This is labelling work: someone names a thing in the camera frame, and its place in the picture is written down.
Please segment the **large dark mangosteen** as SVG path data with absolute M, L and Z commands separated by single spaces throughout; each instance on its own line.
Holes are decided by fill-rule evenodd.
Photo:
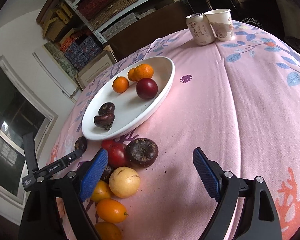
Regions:
M 151 166 L 157 159 L 159 149 L 157 144 L 148 138 L 137 138 L 126 147 L 126 155 L 130 165 L 140 168 Z

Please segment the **large orange mandarin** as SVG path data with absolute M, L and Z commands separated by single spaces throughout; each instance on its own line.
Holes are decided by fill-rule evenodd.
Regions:
M 143 78 L 151 79 L 154 74 L 153 68 L 149 64 L 140 64 L 134 69 L 134 78 L 139 81 Z

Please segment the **orange kumquat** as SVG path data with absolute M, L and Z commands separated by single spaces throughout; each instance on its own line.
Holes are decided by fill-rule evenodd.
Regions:
M 95 229 L 102 240 L 122 240 L 121 230 L 113 223 L 98 222 Z
M 100 180 L 97 184 L 96 187 L 90 197 L 90 199 L 98 203 L 99 201 L 103 199 L 110 199 L 112 197 L 112 192 L 110 190 L 109 185 L 105 182 Z
M 103 199 L 96 206 L 97 215 L 109 223 L 121 223 L 128 217 L 127 209 L 124 205 L 114 199 Z

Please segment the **yellow round fruit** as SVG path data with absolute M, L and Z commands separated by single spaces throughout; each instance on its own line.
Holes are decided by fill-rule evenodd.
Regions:
M 128 198 L 136 194 L 140 181 L 140 176 L 136 170 L 129 167 L 119 167 L 111 174 L 109 187 L 115 196 Z

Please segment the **pink patterned tablecloth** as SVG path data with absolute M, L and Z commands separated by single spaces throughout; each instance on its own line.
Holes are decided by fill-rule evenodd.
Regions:
M 93 96 L 112 77 L 153 56 L 175 64 L 172 88 L 156 112 L 135 130 L 159 147 L 155 163 L 139 171 L 140 188 L 123 199 L 124 239 L 198 239 L 216 202 L 193 165 L 200 147 L 239 178 L 262 176 L 280 218 L 283 239 L 300 228 L 300 55 L 277 37 L 234 22 L 235 39 L 207 46 L 188 30 L 155 40 L 105 70 L 78 99 L 50 154 L 74 149 Z

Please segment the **small orange on plate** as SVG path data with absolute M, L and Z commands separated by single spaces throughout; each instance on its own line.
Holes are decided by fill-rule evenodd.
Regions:
M 129 81 L 123 76 L 119 76 L 113 81 L 113 90 L 116 93 L 121 94 L 125 92 L 128 89 L 128 87 Z
M 135 78 L 135 75 L 134 75 L 134 70 L 135 68 L 131 68 L 127 74 L 127 77 L 130 81 L 132 82 L 135 82 L 136 81 L 136 78 Z

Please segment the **framed picture leaning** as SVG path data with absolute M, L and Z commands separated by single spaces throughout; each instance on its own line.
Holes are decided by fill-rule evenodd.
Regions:
M 107 45 L 94 59 L 76 74 L 75 79 L 81 90 L 84 90 L 95 77 L 115 63 L 117 63 L 117 59 L 114 52 L 111 46 Z

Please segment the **dark red plum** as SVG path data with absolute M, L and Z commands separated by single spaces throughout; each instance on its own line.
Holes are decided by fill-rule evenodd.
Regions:
M 140 98 L 144 100 L 154 98 L 157 92 L 158 85 L 154 80 L 150 78 L 143 78 L 136 84 L 136 93 Z

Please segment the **white beverage can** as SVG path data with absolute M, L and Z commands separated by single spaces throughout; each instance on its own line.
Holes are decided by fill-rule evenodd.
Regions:
M 209 20 L 202 12 L 186 16 L 186 24 L 196 44 L 205 46 L 215 41 Z

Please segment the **white paper cup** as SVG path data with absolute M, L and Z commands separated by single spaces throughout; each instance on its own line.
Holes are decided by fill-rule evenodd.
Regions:
M 234 26 L 230 9 L 215 9 L 204 13 L 218 40 L 230 41 L 234 38 Z

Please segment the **metal shelving with boxes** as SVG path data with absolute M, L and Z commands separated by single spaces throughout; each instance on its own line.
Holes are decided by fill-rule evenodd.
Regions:
M 91 36 L 100 48 L 126 27 L 184 0 L 47 0 L 37 16 L 43 37 L 61 42 L 70 30 Z

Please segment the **dark wooden cabinet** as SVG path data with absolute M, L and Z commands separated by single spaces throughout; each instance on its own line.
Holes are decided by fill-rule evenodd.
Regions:
M 167 5 L 126 27 L 108 42 L 117 60 L 187 27 L 186 16 L 214 9 L 230 9 L 233 20 L 259 27 L 278 38 L 285 31 L 276 0 L 184 0 Z

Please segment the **window frame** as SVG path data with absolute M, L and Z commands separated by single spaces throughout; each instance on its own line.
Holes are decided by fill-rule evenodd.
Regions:
M 39 157 L 58 116 L 0 56 L 0 197 L 22 209 L 26 173 L 23 135 L 33 134 Z

